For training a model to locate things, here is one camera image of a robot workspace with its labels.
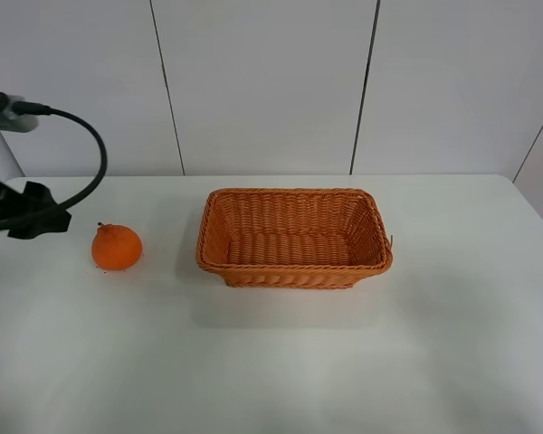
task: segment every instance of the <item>orange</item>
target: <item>orange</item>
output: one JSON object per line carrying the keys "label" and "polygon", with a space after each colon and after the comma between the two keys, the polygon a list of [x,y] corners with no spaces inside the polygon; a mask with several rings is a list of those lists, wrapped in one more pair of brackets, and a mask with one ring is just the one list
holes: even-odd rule
{"label": "orange", "polygon": [[90,252],[102,269],[127,269],[141,257],[143,243],[130,228],[99,223]]}

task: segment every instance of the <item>basket rim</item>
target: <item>basket rim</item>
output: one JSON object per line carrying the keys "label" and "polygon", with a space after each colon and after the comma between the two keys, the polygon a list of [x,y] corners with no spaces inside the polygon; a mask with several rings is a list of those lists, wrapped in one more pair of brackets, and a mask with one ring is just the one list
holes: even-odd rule
{"label": "basket rim", "polygon": [[[288,194],[288,195],[298,195],[298,194],[308,194],[308,195],[318,195],[318,194],[334,194],[334,195],[346,195],[346,196],[362,196],[368,202],[368,206],[371,208],[372,213],[370,216],[374,224],[380,227],[380,236],[378,237],[378,248],[383,251],[383,257],[380,262],[375,265],[298,265],[298,264],[288,264],[288,265],[272,265],[272,264],[260,264],[260,265],[251,265],[251,264],[221,264],[216,262],[211,262],[205,260],[204,258],[204,245],[205,245],[205,231],[209,223],[210,218],[212,218],[212,207],[215,201],[224,195],[231,194]],[[199,230],[199,236],[197,239],[197,247],[195,250],[195,260],[197,265],[203,269],[210,269],[212,271],[369,271],[369,270],[379,270],[380,272],[387,271],[392,265],[392,246],[386,237],[386,231],[384,223],[382,222],[382,217],[380,211],[376,206],[376,201],[369,193],[365,192],[359,188],[221,188],[215,190],[209,194],[207,197],[207,202],[205,204],[205,209],[203,213],[203,218],[201,221],[201,227]]]}

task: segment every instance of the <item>white tabletop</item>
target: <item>white tabletop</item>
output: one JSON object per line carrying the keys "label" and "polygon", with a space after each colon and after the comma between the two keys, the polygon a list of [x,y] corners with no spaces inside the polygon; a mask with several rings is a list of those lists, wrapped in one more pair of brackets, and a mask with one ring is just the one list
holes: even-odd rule
{"label": "white tabletop", "polygon": [[[34,181],[60,201],[89,180]],[[211,191],[248,186],[367,190],[393,267],[227,288],[196,236]],[[0,434],[543,433],[543,221],[502,177],[107,178],[71,213],[0,233]],[[145,256],[96,269],[97,222]]]}

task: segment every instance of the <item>black cable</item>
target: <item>black cable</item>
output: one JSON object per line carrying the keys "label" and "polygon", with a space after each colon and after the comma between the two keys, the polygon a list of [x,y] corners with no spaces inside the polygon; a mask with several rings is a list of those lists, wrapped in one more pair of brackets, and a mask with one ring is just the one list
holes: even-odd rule
{"label": "black cable", "polygon": [[97,130],[94,129],[94,127],[92,127],[92,125],[89,124],[87,121],[79,118],[78,116],[73,115],[72,113],[68,113],[62,110],[57,110],[56,108],[50,108],[48,106],[44,106],[43,104],[36,104],[32,102],[25,102],[25,101],[15,102],[12,106],[12,110],[14,113],[19,114],[19,115],[30,114],[30,115],[60,116],[61,118],[67,118],[85,127],[94,136],[94,139],[97,141],[97,145],[99,146],[100,168],[99,168],[99,172],[97,172],[97,174],[92,179],[92,181],[90,181],[90,183],[86,187],[84,187],[81,191],[76,193],[73,197],[67,199],[64,202],[45,208],[43,210],[31,212],[29,214],[26,214],[20,217],[13,217],[10,219],[0,220],[0,231],[7,231],[11,229],[20,228],[22,226],[26,226],[28,224],[34,223],[38,220],[52,218],[55,215],[68,210],[73,205],[76,205],[78,202],[82,201],[85,197],[91,194],[95,188],[97,188],[97,186],[100,184],[100,181],[102,181],[102,178],[107,172],[107,164],[108,164],[107,149],[105,147],[104,142],[102,141],[102,137],[100,137],[100,134],[97,132]]}

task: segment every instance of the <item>orange wicker basket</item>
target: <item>orange wicker basket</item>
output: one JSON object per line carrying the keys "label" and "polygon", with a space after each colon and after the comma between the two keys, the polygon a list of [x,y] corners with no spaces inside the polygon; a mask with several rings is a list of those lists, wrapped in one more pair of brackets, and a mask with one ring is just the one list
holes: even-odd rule
{"label": "orange wicker basket", "polygon": [[347,188],[212,192],[195,258],[230,287],[350,288],[392,265],[374,199]]}

